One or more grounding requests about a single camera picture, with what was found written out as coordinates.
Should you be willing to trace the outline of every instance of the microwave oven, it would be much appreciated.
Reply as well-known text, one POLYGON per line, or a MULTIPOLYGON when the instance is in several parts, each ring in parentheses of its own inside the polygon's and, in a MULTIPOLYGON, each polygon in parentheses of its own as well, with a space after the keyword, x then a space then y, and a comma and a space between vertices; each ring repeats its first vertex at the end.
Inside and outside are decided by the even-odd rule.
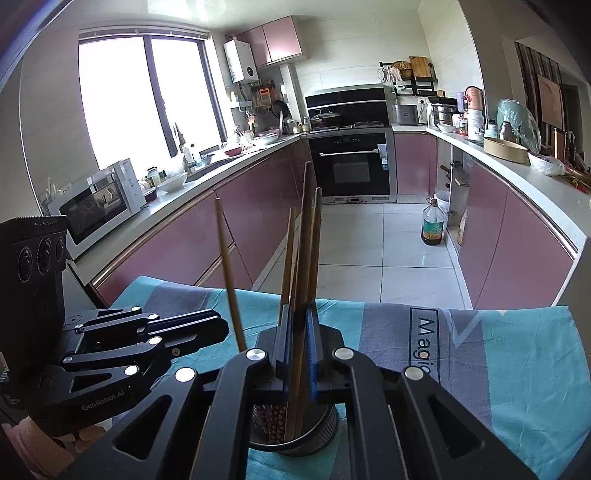
POLYGON ((48 206, 68 218, 66 247, 75 260, 146 204, 131 160, 76 180, 48 206))

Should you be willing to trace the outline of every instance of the cooking oil bottle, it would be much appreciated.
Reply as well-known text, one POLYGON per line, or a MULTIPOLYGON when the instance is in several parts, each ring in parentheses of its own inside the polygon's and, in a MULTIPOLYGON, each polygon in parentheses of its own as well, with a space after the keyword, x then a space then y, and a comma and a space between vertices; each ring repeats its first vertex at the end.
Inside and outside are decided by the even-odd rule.
POLYGON ((427 245, 438 245, 443 239, 445 213, 437 205, 437 199, 427 199, 429 206, 423 210, 421 239, 427 245))

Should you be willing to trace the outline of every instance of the sink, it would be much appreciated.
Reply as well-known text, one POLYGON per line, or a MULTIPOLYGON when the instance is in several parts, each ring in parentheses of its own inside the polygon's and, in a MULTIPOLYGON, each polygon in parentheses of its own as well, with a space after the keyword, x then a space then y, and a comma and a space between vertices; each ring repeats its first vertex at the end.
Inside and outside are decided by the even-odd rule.
POLYGON ((187 177, 187 181, 198 180, 201 177, 203 177, 204 175, 208 174, 209 172, 211 172, 211 171, 215 170, 216 168, 221 167, 222 165, 225 165, 226 163, 229 163, 231 161, 232 161, 231 158, 226 158, 224 160, 220 160, 215 163, 210 163, 209 165, 205 165, 200 170, 197 170, 195 173, 191 173, 191 175, 189 175, 187 177))

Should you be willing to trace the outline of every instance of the white wall tile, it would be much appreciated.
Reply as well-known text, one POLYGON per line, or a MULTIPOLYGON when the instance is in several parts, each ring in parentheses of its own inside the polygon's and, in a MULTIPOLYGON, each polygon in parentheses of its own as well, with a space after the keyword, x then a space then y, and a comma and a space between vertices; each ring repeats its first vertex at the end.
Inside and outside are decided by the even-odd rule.
POLYGON ((374 10, 360 7, 358 14, 347 18, 324 16, 304 21, 300 31, 308 55, 307 60, 295 64, 303 93, 378 83, 380 61, 429 56, 414 11, 394 13, 387 6, 374 10))

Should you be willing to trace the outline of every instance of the oven door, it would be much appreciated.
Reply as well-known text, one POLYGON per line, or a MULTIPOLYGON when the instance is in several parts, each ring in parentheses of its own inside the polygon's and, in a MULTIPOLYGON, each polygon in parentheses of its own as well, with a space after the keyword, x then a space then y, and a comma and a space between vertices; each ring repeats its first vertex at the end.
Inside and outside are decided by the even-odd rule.
POLYGON ((348 148, 338 149, 342 151, 328 148, 324 148, 325 151, 322 151, 322 148, 318 149, 320 151, 313 149, 316 181, 322 188, 323 197, 390 195, 385 143, 374 143, 375 148, 371 149, 363 146, 363 150, 354 148, 361 146, 355 143, 339 144, 341 145, 348 148))

